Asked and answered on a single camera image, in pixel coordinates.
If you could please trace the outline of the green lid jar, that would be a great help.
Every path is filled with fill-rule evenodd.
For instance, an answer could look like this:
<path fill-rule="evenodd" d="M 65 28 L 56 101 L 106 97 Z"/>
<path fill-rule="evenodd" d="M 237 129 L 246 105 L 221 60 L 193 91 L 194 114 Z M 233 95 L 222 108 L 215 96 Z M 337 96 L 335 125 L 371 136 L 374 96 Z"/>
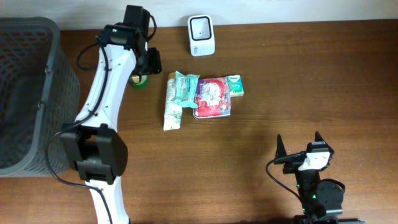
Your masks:
<path fill-rule="evenodd" d="M 133 75 L 129 78 L 128 83 L 136 89 L 145 88 L 148 84 L 147 75 Z"/>

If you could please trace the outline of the green kleenex tissue pack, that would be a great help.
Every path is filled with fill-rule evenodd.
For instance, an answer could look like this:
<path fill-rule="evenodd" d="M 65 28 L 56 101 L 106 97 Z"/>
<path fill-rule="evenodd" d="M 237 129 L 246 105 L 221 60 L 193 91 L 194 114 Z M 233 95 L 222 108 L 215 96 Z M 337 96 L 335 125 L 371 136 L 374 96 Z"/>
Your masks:
<path fill-rule="evenodd" d="M 226 77 L 230 97 L 239 97 L 244 95 L 243 83 L 240 75 L 228 75 Z"/>

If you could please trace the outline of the teal wipes packet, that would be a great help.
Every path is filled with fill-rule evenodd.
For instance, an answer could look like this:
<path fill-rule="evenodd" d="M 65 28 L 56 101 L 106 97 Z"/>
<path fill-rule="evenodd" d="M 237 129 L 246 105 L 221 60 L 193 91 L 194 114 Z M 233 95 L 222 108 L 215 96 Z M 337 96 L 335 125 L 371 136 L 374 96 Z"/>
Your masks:
<path fill-rule="evenodd" d="M 182 108 L 198 108 L 198 105 L 195 101 L 195 95 L 199 77 L 199 75 L 184 75 L 178 71 L 175 72 L 175 104 L 181 106 Z"/>

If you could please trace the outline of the red purple tissue pack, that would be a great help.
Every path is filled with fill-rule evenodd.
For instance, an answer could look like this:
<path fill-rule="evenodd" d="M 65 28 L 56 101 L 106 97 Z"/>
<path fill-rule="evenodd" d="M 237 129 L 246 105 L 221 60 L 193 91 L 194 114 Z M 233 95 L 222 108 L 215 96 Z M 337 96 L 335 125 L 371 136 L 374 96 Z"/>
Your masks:
<path fill-rule="evenodd" d="M 195 119 L 217 118 L 231 114 L 231 97 L 226 77 L 198 81 L 193 110 Z"/>

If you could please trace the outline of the white cream tube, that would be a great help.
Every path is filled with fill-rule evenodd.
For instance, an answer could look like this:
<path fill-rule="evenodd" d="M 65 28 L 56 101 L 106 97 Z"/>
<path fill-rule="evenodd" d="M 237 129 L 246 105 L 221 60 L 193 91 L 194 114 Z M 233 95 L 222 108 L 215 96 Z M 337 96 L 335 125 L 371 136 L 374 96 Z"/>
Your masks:
<path fill-rule="evenodd" d="M 164 111 L 164 131 L 180 129 L 182 119 L 182 107 L 174 103 L 177 94 L 177 87 L 175 84 L 175 72 L 168 75 L 165 111 Z"/>

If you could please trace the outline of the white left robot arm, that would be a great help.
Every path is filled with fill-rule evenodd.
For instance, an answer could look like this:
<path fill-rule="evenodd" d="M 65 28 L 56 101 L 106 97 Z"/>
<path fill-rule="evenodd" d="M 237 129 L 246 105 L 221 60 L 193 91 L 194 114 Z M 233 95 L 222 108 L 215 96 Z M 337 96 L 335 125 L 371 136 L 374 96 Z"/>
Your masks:
<path fill-rule="evenodd" d="M 128 149 L 117 133 L 118 115 L 129 79 L 162 71 L 160 53 L 149 48 L 154 17 L 142 6 L 128 5 L 122 22 L 100 32 L 96 74 L 74 124 L 63 126 L 60 140 L 73 170 L 91 192 L 98 223 L 130 223 L 121 176 Z"/>

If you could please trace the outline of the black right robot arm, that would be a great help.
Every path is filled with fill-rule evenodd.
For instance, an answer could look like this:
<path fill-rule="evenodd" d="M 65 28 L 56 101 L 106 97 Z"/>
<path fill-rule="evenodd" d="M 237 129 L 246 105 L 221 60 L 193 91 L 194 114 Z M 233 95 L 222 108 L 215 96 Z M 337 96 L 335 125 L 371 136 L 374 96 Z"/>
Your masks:
<path fill-rule="evenodd" d="M 362 223 L 358 219 L 340 220 L 345 185 L 333 179 L 321 179 L 320 172 L 330 165 L 334 150 L 326 143 L 319 132 L 314 141 L 307 144 L 305 151 L 287 154 L 282 136 L 277 136 L 275 157 L 269 164 L 283 165 L 283 174 L 293 174 L 297 191 L 294 192 L 275 177 L 271 179 L 290 193 L 302 205 L 303 215 L 294 216 L 294 223 Z"/>

